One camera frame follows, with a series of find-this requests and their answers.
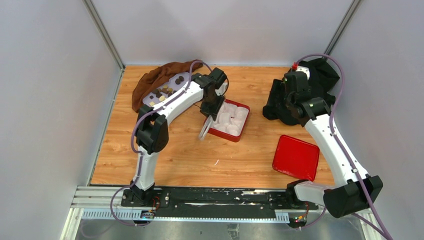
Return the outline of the metal tongs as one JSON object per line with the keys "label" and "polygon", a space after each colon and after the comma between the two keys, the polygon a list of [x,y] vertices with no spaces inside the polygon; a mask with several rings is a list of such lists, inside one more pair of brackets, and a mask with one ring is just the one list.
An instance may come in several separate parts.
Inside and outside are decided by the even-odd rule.
{"label": "metal tongs", "polygon": [[208,134],[208,131],[211,128],[211,126],[213,125],[213,123],[214,123],[213,117],[211,115],[208,116],[203,127],[202,127],[202,129],[201,129],[201,131],[200,131],[200,133],[199,133],[199,135],[198,135],[198,139],[200,141],[203,141],[205,139],[205,137]]}

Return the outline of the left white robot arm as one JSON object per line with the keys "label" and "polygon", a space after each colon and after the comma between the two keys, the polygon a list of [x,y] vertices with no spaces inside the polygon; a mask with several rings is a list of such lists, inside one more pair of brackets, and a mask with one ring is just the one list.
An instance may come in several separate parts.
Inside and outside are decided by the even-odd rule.
{"label": "left white robot arm", "polygon": [[153,201],[156,163],[159,153],[169,142],[170,123],[200,102],[200,113],[206,117],[206,126],[200,133],[203,139],[225,101],[224,94],[217,93],[217,90],[227,79],[224,71],[217,67],[209,74],[196,73],[181,89],[157,106],[143,105],[139,109],[131,141],[131,147],[138,155],[137,170],[129,188],[140,206],[149,206]]}

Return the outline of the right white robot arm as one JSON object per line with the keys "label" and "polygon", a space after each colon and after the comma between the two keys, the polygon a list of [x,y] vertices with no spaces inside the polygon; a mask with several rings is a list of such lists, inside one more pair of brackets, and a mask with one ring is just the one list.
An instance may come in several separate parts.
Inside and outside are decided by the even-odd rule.
{"label": "right white robot arm", "polygon": [[334,115],[321,97],[310,94],[310,75],[289,71],[282,80],[274,79],[270,90],[280,104],[304,127],[322,151],[330,167],[334,186],[314,183],[306,178],[287,184],[285,201],[292,209],[305,202],[324,206],[335,218],[374,209],[384,184],[378,175],[371,176],[357,161],[344,139],[336,131]]}

